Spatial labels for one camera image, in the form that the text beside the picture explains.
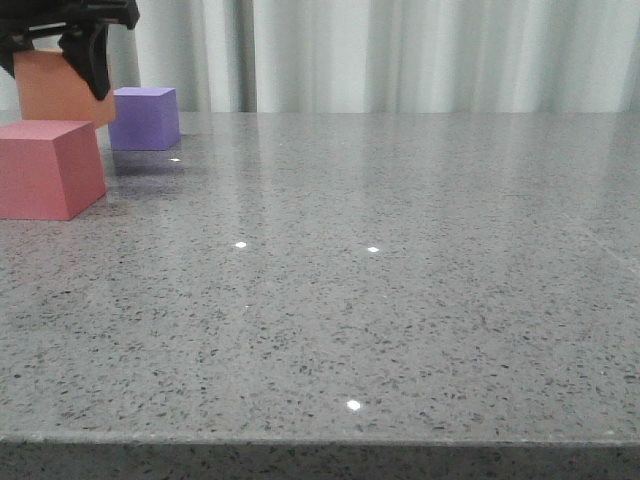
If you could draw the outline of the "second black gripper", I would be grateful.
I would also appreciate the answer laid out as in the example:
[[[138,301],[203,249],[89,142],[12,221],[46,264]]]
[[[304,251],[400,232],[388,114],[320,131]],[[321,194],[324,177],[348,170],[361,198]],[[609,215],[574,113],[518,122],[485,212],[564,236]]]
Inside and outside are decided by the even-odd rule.
[[[108,26],[133,30],[139,20],[136,1],[2,1],[0,65],[15,78],[14,51],[35,38],[63,35],[63,57],[103,101],[110,91],[107,65]]]

